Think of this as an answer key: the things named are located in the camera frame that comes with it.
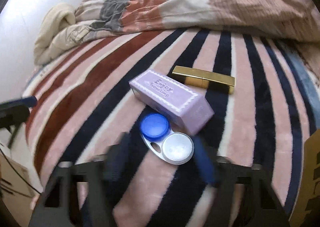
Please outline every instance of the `purple box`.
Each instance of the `purple box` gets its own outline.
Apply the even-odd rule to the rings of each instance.
[[[153,70],[143,72],[129,84],[138,99],[190,135],[197,134],[214,114],[203,95]]]

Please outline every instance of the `striped blanket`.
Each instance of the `striped blanket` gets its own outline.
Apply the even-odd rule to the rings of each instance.
[[[282,42],[225,31],[191,28],[109,37],[47,65],[24,93],[39,100],[26,136],[42,184],[59,162],[88,162],[122,132],[130,132],[124,173],[107,189],[118,226],[202,226],[214,188],[199,177],[192,159],[175,166],[148,150],[139,122],[153,110],[134,97],[128,84],[148,68],[170,76],[176,65],[236,78],[232,95],[193,87],[215,111],[199,134],[234,163],[259,163],[272,172],[289,215],[303,143],[320,123],[318,95],[302,61]],[[79,188],[86,212],[86,188]],[[231,221],[241,199],[241,187],[236,189]]]

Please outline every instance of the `comforter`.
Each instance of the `comforter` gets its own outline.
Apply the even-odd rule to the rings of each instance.
[[[84,42],[147,30],[199,26],[299,42],[320,39],[312,0],[83,0],[73,18],[70,9],[54,8],[45,17],[35,45],[37,65]]]
[[[139,123],[153,110],[134,97],[128,83],[148,68],[170,76],[176,65],[236,78],[232,95],[193,87],[215,111],[199,134],[233,163],[259,163],[271,172],[290,215],[303,143],[320,124],[318,95],[295,49],[227,31],[180,28],[107,37],[47,65],[24,93],[39,100],[26,136],[42,184],[59,162],[88,162],[130,132],[124,172],[106,190],[118,226],[201,226],[215,189],[201,179],[192,159],[174,166],[148,150]],[[86,215],[86,185],[79,190]],[[241,197],[242,187],[236,186],[231,222]]]

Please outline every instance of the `white lid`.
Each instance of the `white lid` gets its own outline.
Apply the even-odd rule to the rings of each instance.
[[[192,158],[194,146],[188,135],[177,132],[164,139],[161,150],[167,162],[181,165]]]

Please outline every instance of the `blue lid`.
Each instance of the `blue lid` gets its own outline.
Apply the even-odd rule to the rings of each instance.
[[[161,140],[169,130],[170,126],[168,120],[158,113],[149,114],[140,124],[141,133],[150,141]]]

